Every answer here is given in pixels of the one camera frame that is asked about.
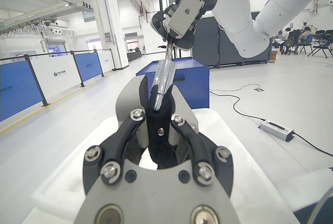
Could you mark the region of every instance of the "cardboard box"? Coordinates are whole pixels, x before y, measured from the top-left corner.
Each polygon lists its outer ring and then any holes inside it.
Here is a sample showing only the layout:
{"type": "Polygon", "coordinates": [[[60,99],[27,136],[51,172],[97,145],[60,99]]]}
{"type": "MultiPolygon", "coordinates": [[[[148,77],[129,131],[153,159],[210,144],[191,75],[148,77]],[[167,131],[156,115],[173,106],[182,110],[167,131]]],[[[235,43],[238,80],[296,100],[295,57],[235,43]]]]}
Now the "cardboard box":
{"type": "Polygon", "coordinates": [[[272,50],[271,61],[275,61],[276,60],[276,54],[277,53],[278,53],[278,50],[272,50]]]}

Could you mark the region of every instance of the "white pillar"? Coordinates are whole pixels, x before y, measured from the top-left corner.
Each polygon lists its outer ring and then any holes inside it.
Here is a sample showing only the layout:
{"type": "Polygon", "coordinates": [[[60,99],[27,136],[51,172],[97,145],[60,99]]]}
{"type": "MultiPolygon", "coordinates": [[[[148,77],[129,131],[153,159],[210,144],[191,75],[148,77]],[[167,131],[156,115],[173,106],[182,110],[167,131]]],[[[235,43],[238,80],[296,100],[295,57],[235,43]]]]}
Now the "white pillar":
{"type": "Polygon", "coordinates": [[[117,0],[92,0],[92,5],[103,49],[111,48],[115,68],[125,68],[128,66],[127,49],[117,0]],[[105,33],[110,33],[110,42],[105,39],[105,33]]]}

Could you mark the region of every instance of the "white robotic arm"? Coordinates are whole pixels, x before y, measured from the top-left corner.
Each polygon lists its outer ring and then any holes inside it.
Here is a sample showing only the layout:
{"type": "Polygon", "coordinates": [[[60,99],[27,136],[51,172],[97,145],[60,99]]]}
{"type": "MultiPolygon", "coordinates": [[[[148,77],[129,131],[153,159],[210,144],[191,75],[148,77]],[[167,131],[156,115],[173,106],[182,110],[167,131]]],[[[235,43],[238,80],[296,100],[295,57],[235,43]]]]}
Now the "white robotic arm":
{"type": "Polygon", "coordinates": [[[297,16],[311,0],[269,0],[256,20],[249,0],[217,0],[212,13],[239,54],[251,58],[263,52],[279,29],[297,16]]]}

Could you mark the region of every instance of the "yellow floor line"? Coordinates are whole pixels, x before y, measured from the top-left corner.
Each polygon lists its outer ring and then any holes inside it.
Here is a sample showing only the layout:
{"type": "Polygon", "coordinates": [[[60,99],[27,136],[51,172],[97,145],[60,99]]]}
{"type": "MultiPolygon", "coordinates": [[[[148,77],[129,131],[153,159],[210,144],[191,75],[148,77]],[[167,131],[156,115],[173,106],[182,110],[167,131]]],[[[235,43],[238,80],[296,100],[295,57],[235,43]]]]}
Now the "yellow floor line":
{"type": "MultiPolygon", "coordinates": [[[[93,82],[89,83],[88,85],[86,85],[86,87],[87,87],[87,86],[89,86],[89,85],[91,85],[91,84],[93,84],[93,83],[95,83],[95,82],[97,82],[97,81],[99,81],[99,80],[100,80],[100,79],[102,79],[102,78],[103,78],[103,77],[101,77],[101,78],[97,79],[96,81],[93,81],[93,82]]],[[[45,109],[45,108],[48,108],[48,107],[50,107],[51,105],[54,105],[55,103],[57,103],[57,102],[61,101],[62,99],[65,99],[65,98],[67,98],[68,96],[70,96],[70,95],[74,94],[75,92],[78,92],[78,91],[79,91],[79,90],[81,90],[81,89],[84,89],[84,87],[80,87],[79,89],[77,89],[77,90],[73,91],[72,93],[70,93],[70,94],[67,94],[66,96],[64,96],[64,97],[61,97],[60,99],[58,99],[58,100],[54,101],[54,102],[53,102],[53,103],[51,103],[50,105],[48,105],[48,106],[45,106],[45,107],[42,107],[41,109],[39,109],[39,110],[35,111],[34,113],[31,113],[31,114],[30,114],[30,115],[28,115],[27,117],[24,117],[24,118],[23,118],[23,119],[21,119],[20,121],[18,121],[18,122],[16,122],[16,123],[14,123],[13,125],[9,126],[8,128],[4,129],[3,131],[1,131],[1,132],[0,132],[0,134],[3,134],[3,133],[4,133],[4,132],[6,132],[7,130],[10,130],[11,128],[13,128],[14,126],[16,126],[17,124],[19,124],[19,123],[23,122],[24,120],[27,120],[27,119],[28,119],[28,118],[30,118],[31,116],[34,116],[36,113],[38,113],[38,112],[42,111],[42,110],[43,110],[43,109],[45,109]]]]}

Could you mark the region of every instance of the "white table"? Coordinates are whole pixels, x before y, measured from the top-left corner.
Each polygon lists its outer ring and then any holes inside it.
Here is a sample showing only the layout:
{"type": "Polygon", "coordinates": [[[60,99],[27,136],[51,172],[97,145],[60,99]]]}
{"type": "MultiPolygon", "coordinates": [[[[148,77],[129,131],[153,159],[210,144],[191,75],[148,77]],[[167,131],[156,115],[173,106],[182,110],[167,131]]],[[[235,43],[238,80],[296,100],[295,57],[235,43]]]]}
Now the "white table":
{"type": "MultiPolygon", "coordinates": [[[[226,146],[234,162],[231,202],[242,224],[299,224],[272,183],[259,168],[238,138],[212,109],[193,110],[199,130],[216,145],[226,146]]],[[[35,207],[23,224],[72,224],[84,201],[82,162],[84,152],[100,144],[118,128],[116,117],[106,119],[75,149],[55,172],[35,191],[35,207]]],[[[145,153],[141,167],[156,168],[145,153]]]]}

